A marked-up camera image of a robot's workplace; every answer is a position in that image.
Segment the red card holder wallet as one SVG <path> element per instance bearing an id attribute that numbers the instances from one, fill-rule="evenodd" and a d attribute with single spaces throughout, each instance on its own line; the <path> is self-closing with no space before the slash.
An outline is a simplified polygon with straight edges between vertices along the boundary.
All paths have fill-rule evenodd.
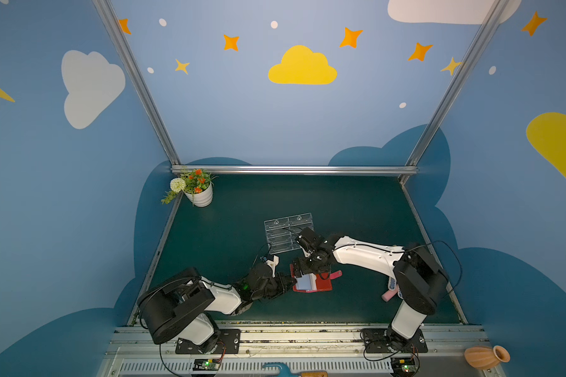
<path id="1" fill-rule="evenodd" d="M 314 273 L 299 276 L 293 271 L 293 265 L 290 266 L 290 271 L 292 277 L 296 280 L 296 284 L 292 289 L 294 292 L 300 293 L 330 292 L 333 290 L 332 280 L 342 277 L 343 275 L 342 271 L 338 270 L 334 273 L 325 274 L 325 278 Z"/>

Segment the clear acrylic card organizer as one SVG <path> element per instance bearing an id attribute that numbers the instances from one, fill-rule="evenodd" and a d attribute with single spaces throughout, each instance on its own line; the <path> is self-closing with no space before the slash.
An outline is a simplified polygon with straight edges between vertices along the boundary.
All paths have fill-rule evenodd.
<path id="1" fill-rule="evenodd" d="M 299 251 L 296 238 L 305 228 L 314 229 L 312 213 L 275 218 L 264 222 L 269 254 Z"/>

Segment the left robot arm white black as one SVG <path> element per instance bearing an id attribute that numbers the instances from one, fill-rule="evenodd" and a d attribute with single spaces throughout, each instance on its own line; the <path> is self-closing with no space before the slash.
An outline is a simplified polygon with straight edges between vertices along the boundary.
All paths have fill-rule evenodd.
<path id="1" fill-rule="evenodd" d="M 210 312 L 238 316 L 256 301 L 278 298 L 292 290 L 297 279 L 278 272 L 277 265 L 277 257 L 267 259 L 233 284 L 215 283 L 196 268 L 188 268 L 138 299 L 139 319 L 154 344 L 182 339 L 207 353 L 215 349 L 220 337 Z"/>

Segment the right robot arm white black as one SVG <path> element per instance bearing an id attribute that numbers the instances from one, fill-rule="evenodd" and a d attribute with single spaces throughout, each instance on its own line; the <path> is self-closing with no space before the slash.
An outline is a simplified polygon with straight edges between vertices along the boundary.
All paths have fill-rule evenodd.
<path id="1" fill-rule="evenodd" d="M 304 256 L 293 261 L 295 276 L 327 274 L 338 263 L 362 267 L 396 281 L 402 303 L 388 326 L 387 337 L 391 341 L 405 344 L 412 339 L 426 317 L 436 312 L 451 282 L 425 245 L 385 246 L 348 236 L 326 239 L 310 228 L 300 232 L 296 243 Z"/>

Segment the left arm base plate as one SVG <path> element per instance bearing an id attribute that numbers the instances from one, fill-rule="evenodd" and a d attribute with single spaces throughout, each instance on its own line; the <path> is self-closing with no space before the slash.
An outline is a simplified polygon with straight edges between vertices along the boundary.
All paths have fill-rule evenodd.
<path id="1" fill-rule="evenodd" d="M 216 355 L 225 353 L 238 354 L 241 343 L 241 330 L 237 328 L 216 331 L 201 345 L 190 340 L 179 338 L 176 342 L 176 354 L 207 354 Z"/>

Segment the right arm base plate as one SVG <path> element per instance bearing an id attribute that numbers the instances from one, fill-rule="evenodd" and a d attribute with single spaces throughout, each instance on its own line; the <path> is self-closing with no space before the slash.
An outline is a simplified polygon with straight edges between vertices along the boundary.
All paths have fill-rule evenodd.
<path id="1" fill-rule="evenodd" d="M 363 328 L 361 339 L 366 353 L 427 353 L 429 351 L 421 328 L 410 339 L 405 339 L 391 328 Z"/>

